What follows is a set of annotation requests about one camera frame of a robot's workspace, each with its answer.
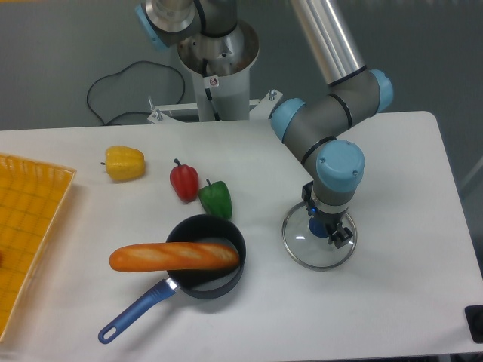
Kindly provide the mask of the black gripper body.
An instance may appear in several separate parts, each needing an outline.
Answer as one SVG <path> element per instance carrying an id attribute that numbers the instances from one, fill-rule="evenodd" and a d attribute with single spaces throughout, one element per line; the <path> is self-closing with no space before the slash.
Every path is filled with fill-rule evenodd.
<path id="1" fill-rule="evenodd" d="M 351 192 L 336 192 L 320 182 L 310 182 L 302 187 L 302 199 L 310 216 L 327 231 L 342 231 L 343 217 L 351 201 Z"/>

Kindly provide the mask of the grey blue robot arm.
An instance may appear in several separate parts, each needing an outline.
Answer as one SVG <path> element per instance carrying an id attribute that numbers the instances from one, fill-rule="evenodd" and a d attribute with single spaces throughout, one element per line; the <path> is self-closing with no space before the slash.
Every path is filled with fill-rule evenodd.
<path id="1" fill-rule="evenodd" d="M 270 121 L 312 177 L 302 191 L 310 231 L 339 248 L 354 235 L 343 218 L 365 166 L 362 151 L 340 135 L 384 110 L 393 88 L 383 72 L 366 67 L 336 2 L 294 1 L 292 7 L 329 91 L 314 105 L 298 98 L 284 101 Z M 248 118 L 245 80 L 259 42 L 238 18 L 234 1 L 143 1 L 136 14 L 155 47 L 177 48 L 192 73 L 201 121 Z"/>

